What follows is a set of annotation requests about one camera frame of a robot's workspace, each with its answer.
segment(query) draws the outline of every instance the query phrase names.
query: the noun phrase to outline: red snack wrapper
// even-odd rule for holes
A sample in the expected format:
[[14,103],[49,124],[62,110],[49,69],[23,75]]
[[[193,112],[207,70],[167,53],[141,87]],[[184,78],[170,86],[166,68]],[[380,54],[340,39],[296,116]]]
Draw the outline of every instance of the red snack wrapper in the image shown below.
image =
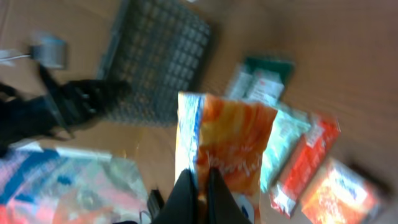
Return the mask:
[[290,218],[297,200],[311,181],[340,133],[336,119],[313,117],[313,127],[302,136],[271,188],[271,207]]
[[303,213],[314,224],[369,223],[382,208],[378,188],[331,159],[303,197]]

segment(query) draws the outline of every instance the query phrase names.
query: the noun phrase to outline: orange package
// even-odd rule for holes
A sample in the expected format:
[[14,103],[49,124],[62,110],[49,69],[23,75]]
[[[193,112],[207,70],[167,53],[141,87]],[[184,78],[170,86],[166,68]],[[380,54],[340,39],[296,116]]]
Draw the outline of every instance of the orange package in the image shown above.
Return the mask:
[[340,162],[331,159],[303,198],[303,213],[314,224],[368,223],[381,208],[377,188]]
[[277,111],[261,103],[224,100],[211,95],[178,95],[176,180],[184,169],[205,191],[216,167],[252,223],[260,223],[259,178]]

